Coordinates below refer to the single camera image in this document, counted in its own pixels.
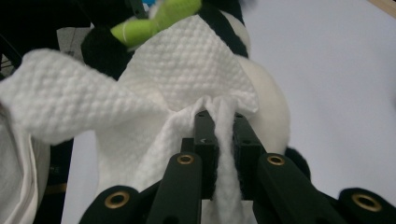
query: white paper towel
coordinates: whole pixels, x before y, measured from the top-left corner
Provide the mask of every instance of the white paper towel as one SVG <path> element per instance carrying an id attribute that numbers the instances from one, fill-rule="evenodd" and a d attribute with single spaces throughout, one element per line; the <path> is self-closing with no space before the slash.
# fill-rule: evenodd
<path id="1" fill-rule="evenodd" d="M 95 130 L 98 193 L 115 185 L 143 190 L 160 180 L 181 139 L 192 137 L 195 114 L 208 110 L 220 154 L 217 189 L 203 223 L 245 222 L 232 153 L 235 111 L 254 120 L 267 150 L 281 153 L 289 140 L 289 112 L 273 80 L 234 56 L 198 16 L 139 48 L 119 82 L 55 51 L 28 53 L 0 83 L 0 101 L 14 122 L 48 143 Z"/>

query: brass insert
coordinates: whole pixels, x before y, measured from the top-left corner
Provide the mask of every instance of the brass insert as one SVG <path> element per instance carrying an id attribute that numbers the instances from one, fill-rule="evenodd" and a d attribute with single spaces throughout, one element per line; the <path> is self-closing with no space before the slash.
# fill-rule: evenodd
<path id="1" fill-rule="evenodd" d="M 359 207 L 364 208 L 371 212 L 379 212 L 382 210 L 382 205 L 375 198 L 370 195 L 362 193 L 354 193 L 352 200 Z"/>
<path id="2" fill-rule="evenodd" d="M 283 165 L 285 164 L 285 160 L 279 156 L 269 156 L 267 160 L 273 165 Z"/>
<path id="3" fill-rule="evenodd" d="M 111 209 L 123 207 L 129 201 L 129 193 L 121 190 L 107 196 L 105 206 Z"/>
<path id="4" fill-rule="evenodd" d="M 181 155 L 177 157 L 177 162 L 183 165 L 191 164 L 194 162 L 194 157 L 191 155 Z"/>

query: white surface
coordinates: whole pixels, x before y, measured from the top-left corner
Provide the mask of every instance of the white surface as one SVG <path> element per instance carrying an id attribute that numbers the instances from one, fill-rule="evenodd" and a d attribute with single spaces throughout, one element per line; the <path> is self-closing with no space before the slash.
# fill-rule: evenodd
<path id="1" fill-rule="evenodd" d="M 361 187 L 396 204 L 396 20 L 361 0 L 257 2 L 245 12 L 251 58 L 285 93 L 290 145 L 308 159 L 314 184 L 333 197 Z M 89 151 L 73 154 L 63 223 L 76 223 L 93 198 L 73 191 L 94 160 Z"/>

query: black and white stuffed animal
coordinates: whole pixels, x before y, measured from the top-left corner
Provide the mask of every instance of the black and white stuffed animal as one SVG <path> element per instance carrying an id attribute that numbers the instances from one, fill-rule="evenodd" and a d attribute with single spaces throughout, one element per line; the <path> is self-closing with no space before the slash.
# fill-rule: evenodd
<path id="1" fill-rule="evenodd" d="M 127 63 L 134 56 L 134 50 L 128 50 L 128 47 L 112 34 L 111 29 L 133 17 L 136 11 L 133 12 L 127 7 L 123 0 L 78 1 L 95 26 L 81 44 L 85 64 L 118 80 Z M 240 1 L 202 0 L 196 14 L 214 30 L 235 55 L 248 58 L 250 43 Z M 285 156 L 292 159 L 310 178 L 309 166 L 297 150 L 287 147 Z"/>

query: green toy part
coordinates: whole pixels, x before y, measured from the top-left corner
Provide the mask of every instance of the green toy part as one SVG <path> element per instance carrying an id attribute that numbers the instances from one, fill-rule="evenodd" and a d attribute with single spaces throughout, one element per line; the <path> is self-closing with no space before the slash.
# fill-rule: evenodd
<path id="1" fill-rule="evenodd" d="M 201 6 L 201 0 L 164 0 L 153 19 L 125 21 L 113 27 L 111 34 L 126 47 L 135 48 L 176 22 L 194 15 Z"/>

